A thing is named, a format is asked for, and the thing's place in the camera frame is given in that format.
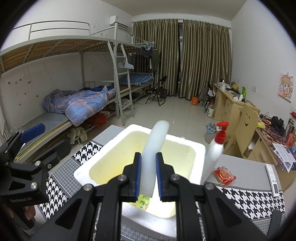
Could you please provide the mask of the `green tissue packet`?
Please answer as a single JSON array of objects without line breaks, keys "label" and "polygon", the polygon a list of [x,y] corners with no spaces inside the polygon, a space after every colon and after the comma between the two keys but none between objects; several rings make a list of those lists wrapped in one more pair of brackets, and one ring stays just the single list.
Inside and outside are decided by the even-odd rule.
[{"label": "green tissue packet", "polygon": [[148,208],[148,205],[149,205],[149,201],[150,201],[150,197],[149,196],[145,196],[145,195],[142,195],[140,194],[138,196],[138,199],[136,202],[130,202],[131,205],[143,210],[143,211],[146,211],[146,209]]}]

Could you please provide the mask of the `yellow object on desk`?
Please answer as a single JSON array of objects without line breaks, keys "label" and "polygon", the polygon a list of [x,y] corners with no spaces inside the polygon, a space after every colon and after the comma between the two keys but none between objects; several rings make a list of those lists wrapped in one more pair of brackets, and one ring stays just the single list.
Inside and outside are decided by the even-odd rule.
[{"label": "yellow object on desk", "polygon": [[257,128],[260,128],[260,129],[265,129],[265,123],[264,122],[258,122],[257,123],[257,126],[256,126]]}]

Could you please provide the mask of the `hanging dark clothes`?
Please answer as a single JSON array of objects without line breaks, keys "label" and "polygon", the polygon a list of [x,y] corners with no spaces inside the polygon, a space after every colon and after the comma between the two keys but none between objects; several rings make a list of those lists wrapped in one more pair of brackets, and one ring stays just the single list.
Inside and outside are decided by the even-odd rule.
[{"label": "hanging dark clothes", "polygon": [[149,67],[152,72],[157,72],[161,61],[159,50],[153,46],[142,46],[140,53],[145,58],[149,58]]}]

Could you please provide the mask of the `trash bin with bag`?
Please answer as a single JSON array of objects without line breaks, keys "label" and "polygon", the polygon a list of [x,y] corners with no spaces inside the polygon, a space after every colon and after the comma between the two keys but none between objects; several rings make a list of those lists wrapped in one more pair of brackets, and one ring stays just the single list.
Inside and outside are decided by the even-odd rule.
[{"label": "trash bin with bag", "polygon": [[208,123],[208,125],[206,125],[205,142],[210,144],[210,142],[215,138],[216,133],[217,133],[216,124]]}]

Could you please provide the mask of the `anime girl poster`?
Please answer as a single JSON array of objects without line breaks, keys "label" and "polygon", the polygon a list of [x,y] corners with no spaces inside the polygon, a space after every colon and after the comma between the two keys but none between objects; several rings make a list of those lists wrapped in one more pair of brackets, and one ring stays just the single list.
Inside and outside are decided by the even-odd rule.
[{"label": "anime girl poster", "polygon": [[278,96],[284,98],[288,102],[292,102],[295,92],[295,78],[289,73],[280,74],[280,83],[278,87]]}]

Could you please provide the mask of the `white air conditioner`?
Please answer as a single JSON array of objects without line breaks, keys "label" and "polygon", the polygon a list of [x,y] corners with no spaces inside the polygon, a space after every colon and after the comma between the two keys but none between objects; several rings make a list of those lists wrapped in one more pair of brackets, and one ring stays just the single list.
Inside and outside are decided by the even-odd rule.
[{"label": "white air conditioner", "polygon": [[126,25],[123,22],[121,22],[120,19],[119,19],[119,17],[116,16],[116,15],[110,17],[110,19],[109,19],[109,25],[110,26],[118,25],[121,28],[128,29],[128,25]]}]

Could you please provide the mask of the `white remote control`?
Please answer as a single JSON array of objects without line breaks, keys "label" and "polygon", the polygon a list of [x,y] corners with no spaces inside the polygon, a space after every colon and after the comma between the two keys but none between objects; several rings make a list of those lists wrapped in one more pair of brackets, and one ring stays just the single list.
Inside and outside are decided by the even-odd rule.
[{"label": "white remote control", "polygon": [[278,183],[277,183],[276,176],[275,176],[275,173],[273,170],[273,165],[265,164],[265,169],[266,169],[266,173],[267,173],[267,176],[269,179],[272,195],[273,195],[273,197],[279,197],[280,191],[278,189]]}]

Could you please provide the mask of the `orange box on floor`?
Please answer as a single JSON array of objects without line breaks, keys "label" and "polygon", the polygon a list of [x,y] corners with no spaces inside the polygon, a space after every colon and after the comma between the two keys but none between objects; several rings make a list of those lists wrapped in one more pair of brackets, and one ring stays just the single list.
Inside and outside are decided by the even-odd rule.
[{"label": "orange box on floor", "polygon": [[198,105],[198,97],[194,96],[191,100],[191,105],[197,106]]}]

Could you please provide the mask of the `white styrofoam box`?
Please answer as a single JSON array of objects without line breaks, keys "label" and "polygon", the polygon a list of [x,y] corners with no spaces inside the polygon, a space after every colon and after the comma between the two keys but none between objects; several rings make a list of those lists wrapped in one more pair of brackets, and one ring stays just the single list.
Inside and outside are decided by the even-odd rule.
[{"label": "white styrofoam box", "polygon": [[[124,167],[133,163],[135,153],[143,151],[150,132],[149,128],[129,125],[82,164],[74,172],[75,179],[81,185],[90,183],[98,186],[122,174]],[[203,144],[173,135],[166,136],[161,149],[165,164],[173,166],[176,174],[194,184],[200,183],[205,152]],[[157,186],[147,204],[140,196],[134,205],[160,218],[170,218],[176,214],[175,203],[160,201]]]}]

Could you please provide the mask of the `black folding chair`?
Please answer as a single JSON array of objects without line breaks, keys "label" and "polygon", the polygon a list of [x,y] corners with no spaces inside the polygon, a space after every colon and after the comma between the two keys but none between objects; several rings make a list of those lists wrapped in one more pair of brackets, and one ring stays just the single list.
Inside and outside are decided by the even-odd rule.
[{"label": "black folding chair", "polygon": [[[167,78],[168,78],[167,76],[162,77],[158,81],[158,83],[156,84],[156,87],[151,87],[148,89],[149,97],[147,98],[145,104],[147,104],[149,99],[154,100],[155,97],[157,97],[157,101],[158,101],[159,106],[162,106],[166,102],[166,94],[165,94],[166,89],[164,89],[164,85],[166,83]],[[160,97],[164,98],[163,103],[159,102]]]}]

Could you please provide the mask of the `white pump lotion bottle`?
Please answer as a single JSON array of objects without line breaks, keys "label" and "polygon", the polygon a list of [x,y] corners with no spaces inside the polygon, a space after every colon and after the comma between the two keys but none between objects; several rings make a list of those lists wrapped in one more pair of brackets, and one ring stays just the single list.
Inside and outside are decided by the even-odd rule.
[{"label": "white pump lotion bottle", "polygon": [[208,150],[205,155],[203,172],[201,176],[201,184],[204,184],[208,176],[214,170],[220,156],[223,153],[224,142],[226,140],[226,130],[229,126],[229,123],[226,121],[219,122],[216,124],[218,131],[215,135],[215,138],[210,142]]}]

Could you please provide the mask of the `blue plaid quilt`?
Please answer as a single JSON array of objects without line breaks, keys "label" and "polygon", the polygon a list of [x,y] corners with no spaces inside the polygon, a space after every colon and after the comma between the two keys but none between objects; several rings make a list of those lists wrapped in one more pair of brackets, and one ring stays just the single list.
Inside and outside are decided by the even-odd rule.
[{"label": "blue plaid quilt", "polygon": [[104,109],[115,95],[115,88],[107,85],[79,91],[56,89],[45,96],[42,106],[49,113],[64,114],[72,125],[79,126]]}]

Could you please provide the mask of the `papers on desk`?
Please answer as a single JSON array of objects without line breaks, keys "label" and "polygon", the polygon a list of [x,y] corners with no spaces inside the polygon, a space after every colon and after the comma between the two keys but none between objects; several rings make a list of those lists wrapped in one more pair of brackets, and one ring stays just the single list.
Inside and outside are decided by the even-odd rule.
[{"label": "papers on desk", "polygon": [[294,156],[286,145],[273,143],[273,146],[275,148],[274,152],[279,157],[281,162],[284,164],[285,169],[289,173],[295,163]]}]

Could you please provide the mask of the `green spray bottle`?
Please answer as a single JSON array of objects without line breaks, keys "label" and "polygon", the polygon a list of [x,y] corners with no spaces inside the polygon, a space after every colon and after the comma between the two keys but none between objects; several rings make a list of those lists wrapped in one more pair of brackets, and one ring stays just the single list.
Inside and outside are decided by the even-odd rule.
[{"label": "green spray bottle", "polygon": [[246,88],[244,86],[242,87],[241,94],[242,94],[243,98],[246,98]]}]

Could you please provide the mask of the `metal bunk bed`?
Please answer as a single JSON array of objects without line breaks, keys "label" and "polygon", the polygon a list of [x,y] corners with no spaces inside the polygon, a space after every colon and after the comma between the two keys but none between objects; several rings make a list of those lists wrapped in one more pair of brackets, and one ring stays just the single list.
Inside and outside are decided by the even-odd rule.
[{"label": "metal bunk bed", "polygon": [[[81,143],[82,137],[102,120],[99,113],[111,104],[116,106],[114,97],[100,112],[74,126],[64,114],[47,112],[42,103],[45,96],[56,89],[79,91],[99,85],[114,87],[107,42],[123,44],[129,64],[133,53],[140,52],[142,46],[152,46],[135,37],[130,43],[120,41],[118,31],[115,25],[86,36],[28,37],[1,51],[1,142],[6,142],[15,132],[27,131],[40,123],[45,125],[45,132],[23,144],[13,162],[29,162],[40,149],[48,149],[61,140]],[[147,83],[132,84],[132,70],[133,93]],[[112,114],[116,116],[116,107]]]}]

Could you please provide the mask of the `black headphones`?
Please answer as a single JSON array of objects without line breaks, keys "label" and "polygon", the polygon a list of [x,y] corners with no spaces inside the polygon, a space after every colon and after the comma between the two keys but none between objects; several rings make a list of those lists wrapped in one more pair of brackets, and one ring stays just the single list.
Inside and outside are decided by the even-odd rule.
[{"label": "black headphones", "polygon": [[271,126],[281,135],[283,136],[285,134],[284,129],[284,121],[281,118],[278,118],[277,116],[273,116],[271,118]]}]

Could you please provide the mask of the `wooden desk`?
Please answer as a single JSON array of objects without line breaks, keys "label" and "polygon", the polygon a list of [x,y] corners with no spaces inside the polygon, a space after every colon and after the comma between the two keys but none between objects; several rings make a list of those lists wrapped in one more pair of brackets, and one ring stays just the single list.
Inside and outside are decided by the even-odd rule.
[{"label": "wooden desk", "polygon": [[214,84],[216,92],[214,120],[226,121],[224,154],[248,160],[273,164],[280,179],[282,190],[287,190],[295,181],[295,165],[287,171],[276,154],[274,144],[284,144],[283,138],[269,126],[258,128],[260,110],[253,104],[237,102],[234,94]]}]

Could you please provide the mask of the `wooden smiley chair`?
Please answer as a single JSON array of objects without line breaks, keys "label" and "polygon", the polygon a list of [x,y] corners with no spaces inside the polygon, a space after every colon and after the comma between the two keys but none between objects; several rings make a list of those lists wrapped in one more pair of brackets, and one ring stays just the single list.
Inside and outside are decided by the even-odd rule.
[{"label": "wooden smiley chair", "polygon": [[247,158],[246,152],[252,141],[259,115],[246,104],[240,112],[239,123],[224,149],[224,154]]}]

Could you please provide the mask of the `red snack packet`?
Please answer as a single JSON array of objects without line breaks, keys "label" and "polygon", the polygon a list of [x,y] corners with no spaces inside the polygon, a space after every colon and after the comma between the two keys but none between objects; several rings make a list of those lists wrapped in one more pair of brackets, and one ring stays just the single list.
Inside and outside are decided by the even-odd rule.
[{"label": "red snack packet", "polygon": [[219,167],[212,172],[216,180],[224,186],[229,186],[236,180],[236,176],[233,175],[226,167]]}]

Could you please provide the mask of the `white bed ladder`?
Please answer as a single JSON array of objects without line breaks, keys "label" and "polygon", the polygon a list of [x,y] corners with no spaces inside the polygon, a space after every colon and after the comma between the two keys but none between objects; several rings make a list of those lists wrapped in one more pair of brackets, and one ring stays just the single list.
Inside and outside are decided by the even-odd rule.
[{"label": "white bed ladder", "polygon": [[107,42],[113,64],[113,85],[115,88],[116,117],[120,119],[122,126],[125,126],[126,110],[134,117],[132,86],[130,83],[130,70],[133,66],[128,63],[128,56],[123,44],[112,45]]}]

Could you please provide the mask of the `white foam strip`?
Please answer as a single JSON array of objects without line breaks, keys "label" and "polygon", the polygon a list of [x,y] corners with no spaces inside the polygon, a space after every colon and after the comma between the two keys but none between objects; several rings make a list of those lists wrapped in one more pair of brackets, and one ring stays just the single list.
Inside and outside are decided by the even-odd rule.
[{"label": "white foam strip", "polygon": [[165,120],[157,121],[153,126],[142,151],[140,194],[152,197],[156,182],[156,154],[161,151],[170,124]]}]

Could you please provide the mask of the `houndstooth table mat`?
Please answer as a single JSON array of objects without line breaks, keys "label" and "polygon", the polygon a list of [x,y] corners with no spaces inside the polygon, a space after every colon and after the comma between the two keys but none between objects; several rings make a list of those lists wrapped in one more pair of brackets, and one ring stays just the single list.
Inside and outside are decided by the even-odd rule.
[{"label": "houndstooth table mat", "polygon": [[[44,219],[49,220],[80,189],[74,171],[99,152],[103,145],[98,139],[91,140],[48,178],[46,186],[49,202],[38,206]],[[228,168],[237,177],[227,187],[218,183],[218,189],[267,234],[272,212],[279,210],[285,213],[285,201],[282,191],[278,197],[272,196],[265,166],[227,155],[220,157],[218,166]]]}]

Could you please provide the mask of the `brown curtains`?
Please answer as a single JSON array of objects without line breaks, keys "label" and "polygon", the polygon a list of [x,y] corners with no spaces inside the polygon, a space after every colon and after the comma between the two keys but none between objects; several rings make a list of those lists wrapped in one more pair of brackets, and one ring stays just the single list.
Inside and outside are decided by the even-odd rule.
[{"label": "brown curtains", "polygon": [[231,38],[229,28],[207,22],[177,19],[147,20],[133,24],[137,41],[154,44],[159,57],[133,54],[136,72],[150,72],[155,79],[166,76],[169,96],[187,100],[199,97],[206,85],[229,82]]}]

